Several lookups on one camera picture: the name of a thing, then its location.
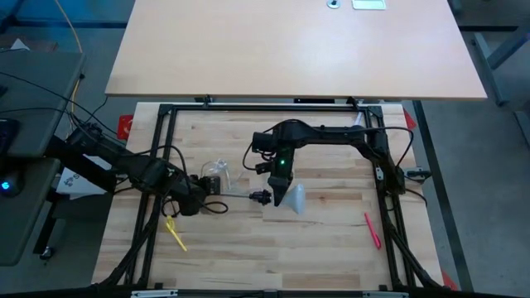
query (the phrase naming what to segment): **concrete floor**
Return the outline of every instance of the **concrete floor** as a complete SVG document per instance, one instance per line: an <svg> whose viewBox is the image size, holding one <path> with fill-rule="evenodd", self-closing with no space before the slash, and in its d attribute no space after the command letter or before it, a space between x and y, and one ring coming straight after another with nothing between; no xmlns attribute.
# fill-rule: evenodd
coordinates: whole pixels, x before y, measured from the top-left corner
<svg viewBox="0 0 530 298"><path fill-rule="evenodd" d="M465 25L517 25L530 15L530 5L524 0L463 2L464 12L459 20ZM64 1L64 8L76 21L126 21L133 6L133 0L75 3ZM53 2L44 4L39 0L26 0L18 16L21 19L62 18ZM123 30L79 29L77 32L87 55L86 79L79 88L77 100L93 110L104 100L104 89ZM59 50L77 51L70 29L12 27L8 33L55 40L60 44ZM506 36L506 33L487 34L486 40L495 48ZM464 38L469 41L469 35L464 34ZM475 57L472 46L469 48ZM511 99L522 100L529 94L529 54L530 46L524 46L496 72ZM116 127L118 115L133 113L137 101L147 100L153 99L110 99L98 117L110 127ZM403 106L413 115L411 103L403 102ZM513 114L497 108L491 101L428 102L424 103L424 109L475 291L530 296L530 231L525 220L530 208L530 197L525 192L525 185L530 181L530 150ZM57 135L64 136L67 127L63 121ZM413 148L418 165L426 166L419 133ZM432 183L427 182L423 190L430 202L428 212L441 267L457 281ZM53 239L59 249L57 255L44 263L28 250L17 266L0 267L0 292L88 285L103 230L104 221L61 223Z"/></svg>

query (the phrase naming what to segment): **wooden tabletop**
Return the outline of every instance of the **wooden tabletop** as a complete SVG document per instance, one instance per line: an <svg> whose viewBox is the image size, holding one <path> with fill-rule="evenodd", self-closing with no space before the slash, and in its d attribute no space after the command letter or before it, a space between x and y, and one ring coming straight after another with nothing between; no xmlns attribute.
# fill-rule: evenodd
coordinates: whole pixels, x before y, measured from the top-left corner
<svg viewBox="0 0 530 298"><path fill-rule="evenodd" d="M128 150L149 148L158 106L159 103L138 104ZM406 126L401 105L383 105L383 111L387 126ZM299 118L314 126L350 126L356 116L356 113L180 111L173 144L182 150L190 174L199 174L207 161L221 158L229 163L230 177L235 179L242 173L241 160L253 132L288 118ZM407 132L393 130L388 131L388 136L393 159L397 160L409 136ZM260 161L256 154L248 155L249 165ZM181 164L174 152L171 162ZM409 151L402 166L414 165L413 152ZM370 162L352 147L307 146L296 151L294 169L292 184L303 184L306 188L303 215L273 204L261 206L249 199L208 197L207 201L225 202L229 212L178 217L176 229L188 252L183 252L166 231L165 219L161 217L150 284L164 282L165 288L232 290L377 290L378 285L390 286L385 249L374 246L364 219L364 212L368 212L383 241ZM256 190L266 186L266 181L265 175L243 171L237 187ZM421 192L417 185L407 187ZM130 190L114 197L94 282L108 276L131 246L140 195ZM441 282L426 206L408 193L401 197L401 202L410 248L431 276ZM400 256L398 253L397 263L405 281ZM142 257L138 259L136 277L141 264Z"/></svg>
<svg viewBox="0 0 530 298"><path fill-rule="evenodd" d="M485 99L447 0L137 0L112 96Z"/></svg>

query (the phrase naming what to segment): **pink marker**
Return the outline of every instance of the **pink marker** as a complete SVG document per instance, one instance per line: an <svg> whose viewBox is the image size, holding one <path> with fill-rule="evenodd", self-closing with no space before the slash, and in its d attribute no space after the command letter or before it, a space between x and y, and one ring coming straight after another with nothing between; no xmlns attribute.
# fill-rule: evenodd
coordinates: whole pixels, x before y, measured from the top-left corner
<svg viewBox="0 0 530 298"><path fill-rule="evenodd" d="M368 216L368 212L364 212L364 218L366 219L366 223L368 224L368 228L370 229L370 233L372 234L372 239L373 239L373 242L375 243L375 247L380 249L381 241L379 240L378 235L375 233L375 229L373 229L372 221L370 220L370 217Z"/></svg>

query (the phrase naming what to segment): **white cone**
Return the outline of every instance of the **white cone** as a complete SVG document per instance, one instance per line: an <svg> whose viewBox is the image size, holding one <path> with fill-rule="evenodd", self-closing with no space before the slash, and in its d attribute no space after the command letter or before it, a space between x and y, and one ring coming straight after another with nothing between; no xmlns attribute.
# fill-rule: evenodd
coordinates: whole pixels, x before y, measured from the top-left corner
<svg viewBox="0 0 530 298"><path fill-rule="evenodd" d="M304 185L297 185L292 190L287 191L280 206L287 206L297 214L306 211L306 189Z"/></svg>

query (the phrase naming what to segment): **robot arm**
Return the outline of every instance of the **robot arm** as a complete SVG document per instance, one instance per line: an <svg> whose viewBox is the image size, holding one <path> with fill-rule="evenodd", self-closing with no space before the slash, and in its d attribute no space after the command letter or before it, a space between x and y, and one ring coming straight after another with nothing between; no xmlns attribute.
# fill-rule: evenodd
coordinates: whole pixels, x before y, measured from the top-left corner
<svg viewBox="0 0 530 298"><path fill-rule="evenodd" d="M82 124L66 142L69 149L99 156L116 171L126 174L133 188L176 199L182 215L197 214L205 201L205 190L183 170L161 158L130 152L110 141L95 124Z"/></svg>
<svg viewBox="0 0 530 298"><path fill-rule="evenodd" d="M384 181L391 194L405 193L403 171L394 165L388 150L388 138L382 130L353 127L311 127L302 121L286 121L274 127L272 133L255 132L252 150L265 156L274 156L256 165L258 174L270 172L268 184L278 206L292 182L292 162L295 149L310 144L350 145L373 162L377 178Z"/></svg>

